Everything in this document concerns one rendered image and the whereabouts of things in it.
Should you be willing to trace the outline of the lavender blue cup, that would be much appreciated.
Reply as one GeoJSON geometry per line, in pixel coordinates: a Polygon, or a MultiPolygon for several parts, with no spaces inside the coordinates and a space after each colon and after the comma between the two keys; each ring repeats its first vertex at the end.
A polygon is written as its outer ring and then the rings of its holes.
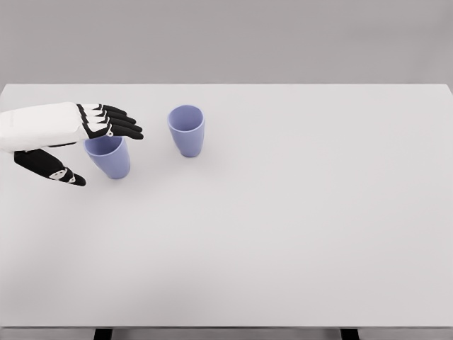
{"type": "Polygon", "coordinates": [[[205,116],[196,106],[183,105],[174,108],[167,123],[179,152],[184,157],[198,156],[205,137],[205,116]]]}
{"type": "Polygon", "coordinates": [[[84,141],[93,163],[110,179],[123,179],[130,172],[127,143],[121,136],[102,136],[84,141]]]}

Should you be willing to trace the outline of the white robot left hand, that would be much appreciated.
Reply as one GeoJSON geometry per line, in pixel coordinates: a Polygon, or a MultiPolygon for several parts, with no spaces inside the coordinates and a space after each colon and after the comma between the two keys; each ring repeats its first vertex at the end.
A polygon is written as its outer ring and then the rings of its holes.
{"type": "Polygon", "coordinates": [[[71,101],[0,112],[0,150],[43,178],[85,186],[86,180],[65,166],[46,147],[65,147],[98,137],[144,138],[143,129],[127,112],[102,103],[71,101]]]}

